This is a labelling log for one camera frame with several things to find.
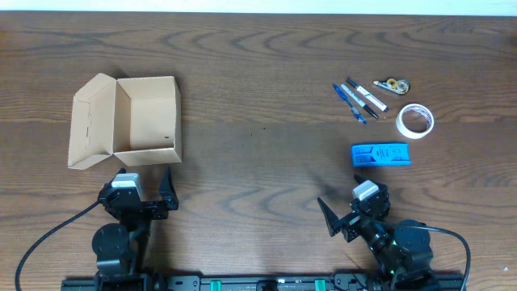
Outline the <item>blue plastic case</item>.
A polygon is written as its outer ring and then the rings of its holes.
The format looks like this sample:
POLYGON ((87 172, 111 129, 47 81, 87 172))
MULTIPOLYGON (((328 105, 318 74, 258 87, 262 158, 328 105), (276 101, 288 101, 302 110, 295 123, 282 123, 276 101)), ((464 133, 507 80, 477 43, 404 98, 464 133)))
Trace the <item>blue plastic case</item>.
POLYGON ((411 164, 406 143, 357 144, 351 147, 353 167, 401 167, 411 164))

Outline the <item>brown cardboard box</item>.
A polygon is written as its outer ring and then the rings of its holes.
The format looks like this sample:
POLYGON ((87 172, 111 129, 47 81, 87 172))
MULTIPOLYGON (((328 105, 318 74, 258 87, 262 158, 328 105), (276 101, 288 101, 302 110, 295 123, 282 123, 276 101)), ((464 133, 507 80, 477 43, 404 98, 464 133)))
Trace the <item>brown cardboard box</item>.
POLYGON ((128 167, 182 161, 181 94, 173 76, 97 74, 74 95, 68 168, 111 156, 128 167))

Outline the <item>blue ballpoint pen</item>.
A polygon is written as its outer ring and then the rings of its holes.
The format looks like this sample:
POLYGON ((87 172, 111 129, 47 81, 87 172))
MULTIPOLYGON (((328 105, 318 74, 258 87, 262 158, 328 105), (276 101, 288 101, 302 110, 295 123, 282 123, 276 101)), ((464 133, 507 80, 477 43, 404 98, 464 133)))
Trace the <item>blue ballpoint pen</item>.
POLYGON ((356 109, 356 107, 352 104, 352 102, 348 99, 347 95, 342 91, 342 89, 337 85, 333 84, 333 88, 335 89, 336 93, 339 95, 339 97, 348 105, 348 107, 351 109, 351 113, 360 123, 367 124, 367 121, 363 118, 363 116, 359 113, 359 111, 356 109))

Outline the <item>white tape roll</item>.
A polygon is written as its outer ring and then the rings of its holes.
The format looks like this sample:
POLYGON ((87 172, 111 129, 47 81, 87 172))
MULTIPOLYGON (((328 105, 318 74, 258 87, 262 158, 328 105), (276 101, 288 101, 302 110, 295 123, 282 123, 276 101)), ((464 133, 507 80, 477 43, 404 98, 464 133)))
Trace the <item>white tape roll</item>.
POLYGON ((396 127, 400 134, 409 139, 421 139, 429 134, 435 126, 435 118, 432 112, 425 106, 418 103, 410 103, 404 106, 396 117, 396 127), (408 129, 403 121, 403 116, 407 112, 417 112, 424 117, 427 123, 427 128, 423 132, 415 132, 408 129))

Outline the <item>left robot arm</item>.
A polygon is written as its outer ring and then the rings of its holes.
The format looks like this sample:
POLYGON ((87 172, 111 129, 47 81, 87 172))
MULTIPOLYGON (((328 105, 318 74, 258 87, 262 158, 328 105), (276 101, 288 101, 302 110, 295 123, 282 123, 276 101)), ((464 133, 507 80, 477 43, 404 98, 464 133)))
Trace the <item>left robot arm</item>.
POLYGON ((158 187, 160 200, 142 200, 143 187, 137 173, 124 168, 105 183, 98 195, 100 204, 117 222, 98 229, 92 239, 97 268, 102 276, 129 276, 141 272, 151 222, 165 220, 179 208, 170 171, 166 169, 158 187))

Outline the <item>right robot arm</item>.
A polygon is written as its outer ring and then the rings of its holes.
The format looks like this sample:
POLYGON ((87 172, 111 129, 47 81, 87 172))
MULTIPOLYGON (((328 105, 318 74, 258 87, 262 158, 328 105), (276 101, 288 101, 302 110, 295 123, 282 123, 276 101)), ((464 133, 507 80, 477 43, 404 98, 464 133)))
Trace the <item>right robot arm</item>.
POLYGON ((330 236, 342 234, 348 243, 363 239, 385 278, 404 275, 415 280, 422 276, 433 258, 429 231, 414 220, 385 222, 391 207, 389 187, 360 175, 354 179, 357 186, 352 190, 351 211, 344 217, 338 217, 323 199, 317 200, 330 236))

